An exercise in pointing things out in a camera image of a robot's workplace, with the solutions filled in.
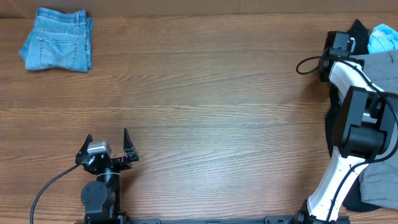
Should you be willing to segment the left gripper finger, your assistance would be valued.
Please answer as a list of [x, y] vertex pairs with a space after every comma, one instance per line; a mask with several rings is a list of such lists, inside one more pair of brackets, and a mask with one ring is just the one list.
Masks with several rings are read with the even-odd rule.
[[85, 154], [88, 153], [88, 146], [93, 141], [92, 135], [87, 135], [85, 142], [83, 143], [81, 149], [78, 151], [77, 157], [83, 157]]
[[123, 151], [125, 153], [134, 153], [136, 151], [126, 128], [124, 128]]

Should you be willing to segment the grey shorts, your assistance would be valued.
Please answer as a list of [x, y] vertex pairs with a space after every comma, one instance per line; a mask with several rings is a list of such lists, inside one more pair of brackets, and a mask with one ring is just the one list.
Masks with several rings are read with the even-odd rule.
[[[378, 54], [355, 55], [364, 60], [364, 73], [376, 86], [397, 93], [397, 50]], [[370, 212], [381, 207], [397, 208], [397, 154], [370, 164], [350, 189], [344, 207], [354, 212]]]

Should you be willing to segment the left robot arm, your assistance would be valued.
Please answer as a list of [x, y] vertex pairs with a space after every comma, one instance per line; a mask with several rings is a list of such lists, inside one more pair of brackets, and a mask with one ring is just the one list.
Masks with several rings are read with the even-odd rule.
[[125, 156], [112, 158], [109, 144], [93, 142], [90, 134], [78, 151], [75, 163], [96, 177], [81, 191], [85, 223], [132, 223], [128, 213], [121, 210], [121, 171], [131, 169], [139, 155], [127, 129], [124, 130], [123, 151]]

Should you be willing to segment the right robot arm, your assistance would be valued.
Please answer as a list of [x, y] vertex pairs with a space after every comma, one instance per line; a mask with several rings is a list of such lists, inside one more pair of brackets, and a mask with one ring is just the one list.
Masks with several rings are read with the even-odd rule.
[[363, 61], [350, 55], [355, 39], [347, 32], [329, 31], [315, 71], [336, 96], [339, 113], [331, 134], [331, 161], [314, 193], [291, 223], [349, 223], [338, 216], [341, 204], [360, 173], [391, 158], [397, 148], [397, 95], [377, 87], [363, 72]]

